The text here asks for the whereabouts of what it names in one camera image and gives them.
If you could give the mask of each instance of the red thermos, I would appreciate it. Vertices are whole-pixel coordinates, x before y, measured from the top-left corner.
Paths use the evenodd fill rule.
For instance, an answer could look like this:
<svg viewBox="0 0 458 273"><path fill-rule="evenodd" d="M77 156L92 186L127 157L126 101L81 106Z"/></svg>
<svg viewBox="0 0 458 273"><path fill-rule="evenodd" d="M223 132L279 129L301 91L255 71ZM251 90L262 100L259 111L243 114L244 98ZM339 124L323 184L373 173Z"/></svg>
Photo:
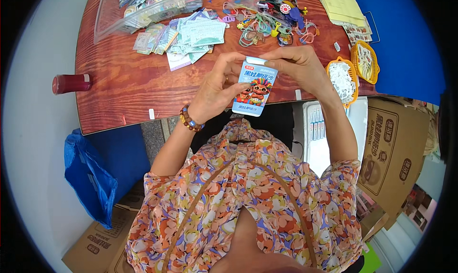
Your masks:
<svg viewBox="0 0 458 273"><path fill-rule="evenodd" d="M87 91L92 86L89 74L56 75L53 79L53 93L63 94L75 91Z"/></svg>

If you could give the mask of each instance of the wooden table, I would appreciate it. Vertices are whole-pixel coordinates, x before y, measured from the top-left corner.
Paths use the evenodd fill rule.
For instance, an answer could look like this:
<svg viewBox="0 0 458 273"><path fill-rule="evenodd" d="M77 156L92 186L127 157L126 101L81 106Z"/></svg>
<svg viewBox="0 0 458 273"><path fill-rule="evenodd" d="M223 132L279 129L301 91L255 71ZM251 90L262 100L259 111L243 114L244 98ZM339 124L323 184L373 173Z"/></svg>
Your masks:
<svg viewBox="0 0 458 273"><path fill-rule="evenodd" d="M223 2L204 0L204 6L223 17ZM203 75L211 70L220 53L237 51L249 56L259 56L278 47L277 39L268 37L266 43L249 47L238 44L241 31L236 22L224 34L224 44L217 44L213 53L207 53L195 64L173 72L169 69L167 55L139 54L132 50L136 35L108 36L94 45L94 24L100 0L88 0L81 21L77 43L75 73L88 73L94 78L90 91L77 92L77 109L83 134L94 133L150 120L177 116L184 104L194 97ZM298 0L299 7L307 7L307 19L318 26L320 35L312 46L323 66L338 56L349 59L349 40L341 26L332 24L318 0ZM301 45L294 35L294 44ZM341 47L334 48L334 42ZM296 101L296 82L278 74L269 102ZM375 95L375 87L360 80L359 95ZM302 100L314 99L301 91Z"/></svg>

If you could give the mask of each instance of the white paper scraps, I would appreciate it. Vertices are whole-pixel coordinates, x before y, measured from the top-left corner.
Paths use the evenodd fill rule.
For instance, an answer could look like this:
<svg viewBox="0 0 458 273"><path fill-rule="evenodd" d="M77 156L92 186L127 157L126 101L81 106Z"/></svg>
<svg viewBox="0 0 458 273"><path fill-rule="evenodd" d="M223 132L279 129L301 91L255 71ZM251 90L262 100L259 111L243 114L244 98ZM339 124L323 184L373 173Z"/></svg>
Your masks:
<svg viewBox="0 0 458 273"><path fill-rule="evenodd" d="M349 69L350 66L345 62L335 62L329 65L329 78L344 104L353 100L351 95L356 91L356 84L348 73Z"/></svg>
<svg viewBox="0 0 458 273"><path fill-rule="evenodd" d="M340 51L340 45L336 42L334 42L334 47L336 48L337 52Z"/></svg>
<svg viewBox="0 0 458 273"><path fill-rule="evenodd" d="M149 110L149 118L150 118L151 120L154 120L154 119L155 119L155 117L154 117L154 109L150 109L150 110Z"/></svg>
<svg viewBox="0 0 458 273"><path fill-rule="evenodd" d="M296 100L297 101L302 100L301 90L300 89L296 89L295 93L296 93Z"/></svg>

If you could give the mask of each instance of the paper stack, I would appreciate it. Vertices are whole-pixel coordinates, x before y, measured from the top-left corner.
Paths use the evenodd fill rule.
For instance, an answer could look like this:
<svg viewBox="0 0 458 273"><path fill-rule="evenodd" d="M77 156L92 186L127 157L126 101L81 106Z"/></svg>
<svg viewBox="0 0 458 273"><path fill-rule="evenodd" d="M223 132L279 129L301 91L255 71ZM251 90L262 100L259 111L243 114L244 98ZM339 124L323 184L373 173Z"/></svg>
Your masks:
<svg viewBox="0 0 458 273"><path fill-rule="evenodd" d="M372 41L371 30L367 18L361 12L356 0L320 0L326 10L329 20L343 26L351 45L357 40Z"/></svg>
<svg viewBox="0 0 458 273"><path fill-rule="evenodd" d="M134 50L142 54L166 52L173 71L193 64L205 53L211 53L215 44L224 43L228 26L216 12L203 8L189 17L171 20L168 26L148 27L138 34Z"/></svg>

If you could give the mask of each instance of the rainbow hair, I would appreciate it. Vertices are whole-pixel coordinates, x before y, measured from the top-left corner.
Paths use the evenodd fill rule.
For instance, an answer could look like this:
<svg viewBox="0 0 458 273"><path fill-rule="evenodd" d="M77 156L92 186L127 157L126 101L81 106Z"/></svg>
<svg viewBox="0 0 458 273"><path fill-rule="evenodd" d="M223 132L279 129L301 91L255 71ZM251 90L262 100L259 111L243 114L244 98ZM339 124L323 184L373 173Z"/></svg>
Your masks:
<svg viewBox="0 0 458 273"><path fill-rule="evenodd" d="M256 78L251 82L251 86L255 86L256 84L261 84L267 88L267 92L270 92L272 89L272 83L270 83L267 79L264 78Z"/></svg>

